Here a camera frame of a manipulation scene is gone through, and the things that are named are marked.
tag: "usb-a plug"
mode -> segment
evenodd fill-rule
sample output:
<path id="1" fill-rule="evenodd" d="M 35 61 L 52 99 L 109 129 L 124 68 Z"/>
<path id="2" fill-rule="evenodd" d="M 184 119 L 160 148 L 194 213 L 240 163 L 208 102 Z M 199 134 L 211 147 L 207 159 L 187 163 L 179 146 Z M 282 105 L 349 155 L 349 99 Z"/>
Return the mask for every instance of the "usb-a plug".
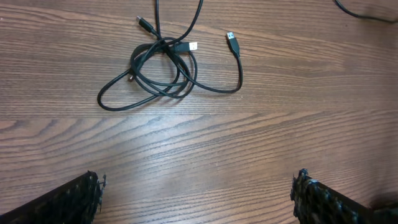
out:
<path id="1" fill-rule="evenodd" d="M 232 53 L 239 57 L 239 44 L 238 40 L 236 40 L 234 33 L 228 32 L 226 34 L 227 42 L 229 49 L 231 49 Z"/>
<path id="2" fill-rule="evenodd" d="M 174 52 L 184 53 L 198 49 L 198 42 L 175 44 L 173 47 Z"/>

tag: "wooden surface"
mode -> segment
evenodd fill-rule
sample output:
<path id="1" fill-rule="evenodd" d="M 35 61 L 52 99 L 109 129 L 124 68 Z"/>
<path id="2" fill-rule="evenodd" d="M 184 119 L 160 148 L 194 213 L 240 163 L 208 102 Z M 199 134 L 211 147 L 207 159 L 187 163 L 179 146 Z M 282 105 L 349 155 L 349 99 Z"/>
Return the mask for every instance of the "wooden surface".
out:
<path id="1" fill-rule="evenodd" d="M 394 0 L 343 3 L 398 15 Z M 197 4 L 161 1 L 163 35 L 182 34 Z M 292 223 L 304 167 L 363 205 L 398 200 L 398 25 L 332 1 L 205 0 L 186 39 L 198 80 L 235 85 L 233 31 L 243 88 L 102 110 L 98 91 L 154 40 L 134 17 L 153 12 L 148 0 L 0 2 L 0 213 L 86 170 L 108 175 L 95 223 Z M 173 69 L 156 56 L 142 71 L 170 80 Z M 104 99 L 145 96 L 123 79 Z"/>

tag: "wood plank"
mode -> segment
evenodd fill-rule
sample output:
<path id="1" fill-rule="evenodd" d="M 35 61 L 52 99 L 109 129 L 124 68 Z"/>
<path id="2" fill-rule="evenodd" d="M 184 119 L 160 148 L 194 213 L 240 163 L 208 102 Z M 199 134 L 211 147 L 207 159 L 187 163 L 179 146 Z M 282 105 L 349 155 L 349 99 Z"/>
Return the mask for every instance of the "wood plank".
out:
<path id="1" fill-rule="evenodd" d="M 95 223 L 290 223 L 304 167 L 366 206 L 394 198 L 397 136 L 397 110 L 0 121 L 0 213 L 93 170 Z"/>
<path id="2" fill-rule="evenodd" d="M 197 4 L 161 2 L 164 36 L 182 34 Z M 386 17 L 398 10 L 393 0 L 345 4 Z M 154 41 L 134 20 L 139 14 L 154 21 L 152 1 L 3 0 L 0 10 L 0 119 L 398 109 L 398 26 L 355 19 L 332 2 L 205 1 L 187 37 L 199 43 L 198 80 L 235 85 L 224 37 L 231 30 L 241 46 L 242 90 L 219 95 L 195 87 L 184 100 L 164 98 L 124 113 L 102 110 L 96 95 L 128 68 L 136 46 Z M 170 69 L 157 56 L 143 72 L 170 80 Z M 146 96 L 124 79 L 104 100 L 121 106 Z"/>

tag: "cable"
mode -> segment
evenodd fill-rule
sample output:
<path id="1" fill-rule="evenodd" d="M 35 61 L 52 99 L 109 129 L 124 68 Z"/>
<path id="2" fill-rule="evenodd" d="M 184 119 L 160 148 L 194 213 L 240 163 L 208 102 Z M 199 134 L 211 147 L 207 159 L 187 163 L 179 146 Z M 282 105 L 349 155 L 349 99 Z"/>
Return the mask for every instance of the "cable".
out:
<path id="1" fill-rule="evenodd" d="M 398 22 L 398 20 L 391 21 L 391 20 L 388 20 L 388 19 L 383 19 L 383 18 L 378 18 L 378 17 L 373 17 L 373 16 L 358 15 L 358 14 L 355 14 L 355 13 L 351 12 L 347 8 L 345 8 L 344 5 L 342 5 L 342 3 L 339 2 L 339 0 L 333 0 L 333 1 L 336 3 L 336 5 L 341 10 L 343 10 L 343 12 L 345 12 L 345 13 L 353 16 L 353 17 L 359 18 L 359 19 L 372 19 L 372 20 L 375 20 L 375 21 L 387 22 L 387 23 L 390 23 L 390 24 L 395 24 L 396 22 Z"/>
<path id="2" fill-rule="evenodd" d="M 219 90 L 216 88 L 208 87 L 206 85 L 203 85 L 199 82 L 197 82 L 197 76 L 198 76 L 198 64 L 195 59 L 195 57 L 192 54 L 192 50 L 197 49 L 197 43 L 187 43 L 187 42 L 182 42 L 182 40 L 191 32 L 193 29 L 193 26 L 195 25 L 200 9 L 203 5 L 203 0 L 199 0 L 199 5 L 197 8 L 197 11 L 195 13 L 195 16 L 193 17 L 192 23 L 187 29 L 187 31 L 179 38 L 172 38 L 172 37 L 162 37 L 160 33 L 160 21 L 159 21 L 159 0 L 156 0 L 155 2 L 155 20 L 156 20 L 156 30 L 152 27 L 150 23 L 148 23 L 144 18 L 141 18 L 137 16 L 138 23 L 141 27 L 143 27 L 146 31 L 150 32 L 151 34 L 155 35 L 157 37 L 157 41 L 154 42 L 153 44 L 141 44 L 140 46 L 136 47 L 134 49 L 131 59 L 130 59 L 130 64 L 131 67 L 129 70 L 126 70 L 113 80 L 111 80 L 108 84 L 106 84 L 98 93 L 97 96 L 97 102 L 100 105 L 100 107 L 108 110 L 108 111 L 124 111 L 128 110 L 131 108 L 135 108 L 137 106 L 143 105 L 144 103 L 148 103 L 151 100 L 156 99 L 159 96 L 168 96 L 171 98 L 176 98 L 176 99 L 181 99 L 186 97 L 193 89 L 195 85 L 204 88 L 209 91 L 217 92 L 217 93 L 234 93 L 242 87 L 243 84 L 243 68 L 241 64 L 241 59 L 240 59 L 240 54 L 239 54 L 239 44 L 238 41 L 236 40 L 234 34 L 232 32 L 227 33 L 227 43 L 229 45 L 229 49 L 233 53 L 233 55 L 236 58 L 236 61 L 238 63 L 238 71 L 239 71 L 239 81 L 238 85 L 235 89 L 233 90 Z M 194 66 L 194 73 L 190 71 L 188 68 L 187 64 L 182 60 L 180 57 L 180 53 L 188 52 L 190 58 L 193 61 L 193 66 Z M 173 80 L 172 83 L 161 83 L 161 82 L 155 82 L 153 80 L 150 80 L 149 78 L 145 77 L 141 72 L 140 69 L 144 65 L 144 63 L 150 59 L 153 55 L 155 54 L 160 54 L 160 53 L 165 53 L 171 61 L 174 63 L 174 65 L 177 68 L 177 74 Z M 135 80 L 141 88 L 143 88 L 145 91 L 148 93 L 152 94 L 151 97 L 148 97 L 140 102 L 133 103 L 131 105 L 127 106 L 122 106 L 119 108 L 112 108 L 105 106 L 101 98 L 104 95 L 104 93 L 111 87 L 113 86 L 117 81 L 125 77 L 126 75 L 131 74 L 130 81 Z M 182 74 L 183 81 L 178 82 L 180 79 L 180 76 Z M 177 87 L 176 90 L 171 91 L 170 90 L 173 87 Z M 179 95 L 182 91 L 184 91 L 186 88 L 186 92 L 184 94 Z"/>

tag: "brown wooden tabletop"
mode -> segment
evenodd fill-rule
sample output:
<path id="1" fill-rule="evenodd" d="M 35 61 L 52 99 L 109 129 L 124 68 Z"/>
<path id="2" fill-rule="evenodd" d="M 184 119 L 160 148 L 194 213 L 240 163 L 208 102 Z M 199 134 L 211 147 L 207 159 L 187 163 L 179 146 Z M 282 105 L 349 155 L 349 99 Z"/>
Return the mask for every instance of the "brown wooden tabletop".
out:
<path id="1" fill-rule="evenodd" d="M 395 18 L 398 2 L 342 1 Z M 198 0 L 160 1 L 164 37 L 179 37 Z M 205 0 L 187 42 L 198 42 L 195 87 L 123 112 L 96 102 L 155 38 L 148 0 L 0 2 L 0 213 L 87 170 L 106 173 L 95 223 L 292 223 L 293 173 L 369 206 L 398 200 L 398 24 L 353 18 L 333 1 Z M 142 73 L 169 81 L 152 57 Z M 149 94 L 122 79 L 104 96 L 123 106 Z"/>

